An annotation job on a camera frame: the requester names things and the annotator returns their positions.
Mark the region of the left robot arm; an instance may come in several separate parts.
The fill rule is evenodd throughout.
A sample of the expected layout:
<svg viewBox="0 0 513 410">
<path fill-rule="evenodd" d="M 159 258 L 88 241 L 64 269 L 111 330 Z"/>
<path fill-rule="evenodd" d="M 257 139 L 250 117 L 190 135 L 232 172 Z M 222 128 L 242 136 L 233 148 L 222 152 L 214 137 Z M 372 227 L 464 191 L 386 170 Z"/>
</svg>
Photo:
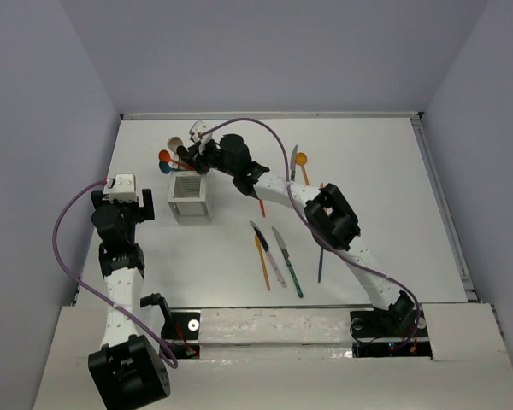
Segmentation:
<svg viewBox="0 0 513 410">
<path fill-rule="evenodd" d="M 144 253 L 135 240 L 136 225 L 155 219 L 150 189 L 135 192 L 93 191 L 91 222 L 101 239 L 98 260 L 106 285 L 106 328 L 88 369 L 108 409 L 140 409 L 170 396 L 166 366 L 134 317 L 146 306 L 164 302 L 158 294 L 141 296 Z"/>
</svg>

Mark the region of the blue plastic spoon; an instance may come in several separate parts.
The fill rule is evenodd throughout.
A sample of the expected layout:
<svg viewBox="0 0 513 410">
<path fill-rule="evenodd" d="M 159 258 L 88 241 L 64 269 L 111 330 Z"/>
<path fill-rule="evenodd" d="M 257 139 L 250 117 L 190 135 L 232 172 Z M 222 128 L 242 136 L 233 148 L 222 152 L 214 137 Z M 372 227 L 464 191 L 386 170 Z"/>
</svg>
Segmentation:
<svg viewBox="0 0 513 410">
<path fill-rule="evenodd" d="M 189 168 L 185 167 L 171 167 L 170 164 L 166 161 L 159 161 L 158 167 L 159 170 L 164 174 L 189 171 Z"/>
</svg>

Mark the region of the red-orange plastic spoon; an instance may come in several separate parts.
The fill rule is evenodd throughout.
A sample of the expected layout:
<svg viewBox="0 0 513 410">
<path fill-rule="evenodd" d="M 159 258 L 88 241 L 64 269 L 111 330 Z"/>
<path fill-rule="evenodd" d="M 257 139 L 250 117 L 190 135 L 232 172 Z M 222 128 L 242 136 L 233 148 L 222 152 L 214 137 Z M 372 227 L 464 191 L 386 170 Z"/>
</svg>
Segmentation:
<svg viewBox="0 0 513 410">
<path fill-rule="evenodd" d="M 167 163 L 174 163 L 174 164 L 177 164 L 177 165 L 182 165 L 182 162 L 178 161 L 178 160 L 175 160 L 166 149 L 162 149 L 162 150 L 159 151 L 158 159 L 160 161 L 164 161 L 164 162 L 167 162 Z"/>
</svg>

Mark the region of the beige wooden spoon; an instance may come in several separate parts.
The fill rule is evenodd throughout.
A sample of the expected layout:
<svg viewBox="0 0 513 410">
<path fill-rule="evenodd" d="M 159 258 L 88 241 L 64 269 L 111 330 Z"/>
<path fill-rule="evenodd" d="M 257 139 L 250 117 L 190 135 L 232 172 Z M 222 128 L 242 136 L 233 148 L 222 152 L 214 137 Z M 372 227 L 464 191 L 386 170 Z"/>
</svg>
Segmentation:
<svg viewBox="0 0 513 410">
<path fill-rule="evenodd" d="M 183 145 L 184 145 L 184 142 L 180 137 L 171 137 L 167 141 L 168 149 L 174 153 L 176 153 L 177 149 Z"/>
</svg>

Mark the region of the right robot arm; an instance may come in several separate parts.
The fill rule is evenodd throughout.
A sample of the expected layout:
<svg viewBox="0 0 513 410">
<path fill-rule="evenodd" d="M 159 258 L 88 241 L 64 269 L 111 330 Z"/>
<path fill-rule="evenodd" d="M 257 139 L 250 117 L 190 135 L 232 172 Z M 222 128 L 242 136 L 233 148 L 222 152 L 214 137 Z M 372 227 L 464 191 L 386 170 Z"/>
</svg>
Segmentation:
<svg viewBox="0 0 513 410">
<path fill-rule="evenodd" d="M 422 310 L 414 293 L 396 279 L 378 271 L 378 264 L 361 239 L 359 219 L 338 186 L 322 188 L 294 182 L 289 175 L 272 173 L 253 160 L 244 139 L 226 134 L 216 142 L 209 134 L 196 136 L 194 144 L 178 149 L 180 158 L 200 174 L 225 173 L 245 196 L 291 208 L 310 230 L 315 241 L 337 255 L 365 290 L 379 337 L 416 337 Z"/>
</svg>

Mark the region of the yellow-orange plastic spoon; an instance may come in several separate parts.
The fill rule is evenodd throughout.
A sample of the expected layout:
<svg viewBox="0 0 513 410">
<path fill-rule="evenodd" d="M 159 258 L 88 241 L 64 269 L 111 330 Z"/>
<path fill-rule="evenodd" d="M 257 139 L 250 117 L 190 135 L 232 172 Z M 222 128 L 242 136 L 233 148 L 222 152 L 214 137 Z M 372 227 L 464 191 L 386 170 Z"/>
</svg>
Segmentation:
<svg viewBox="0 0 513 410">
<path fill-rule="evenodd" d="M 296 164 L 301 168 L 303 173 L 304 182 L 307 186 L 310 185 L 310 180 L 306 171 L 306 164 L 308 162 L 308 157 L 304 152 L 298 152 L 295 157 Z"/>
</svg>

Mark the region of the dark brown wooden spoon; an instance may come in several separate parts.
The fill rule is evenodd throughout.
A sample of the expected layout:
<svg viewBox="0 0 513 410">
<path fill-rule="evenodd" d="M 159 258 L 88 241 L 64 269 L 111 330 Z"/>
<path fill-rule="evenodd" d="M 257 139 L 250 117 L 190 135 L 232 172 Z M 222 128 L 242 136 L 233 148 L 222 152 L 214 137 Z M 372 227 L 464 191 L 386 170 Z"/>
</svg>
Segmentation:
<svg viewBox="0 0 513 410">
<path fill-rule="evenodd" d="M 176 155 L 183 163 L 189 165 L 190 167 L 194 166 L 194 159 L 192 158 L 189 150 L 184 145 L 177 147 Z"/>
</svg>

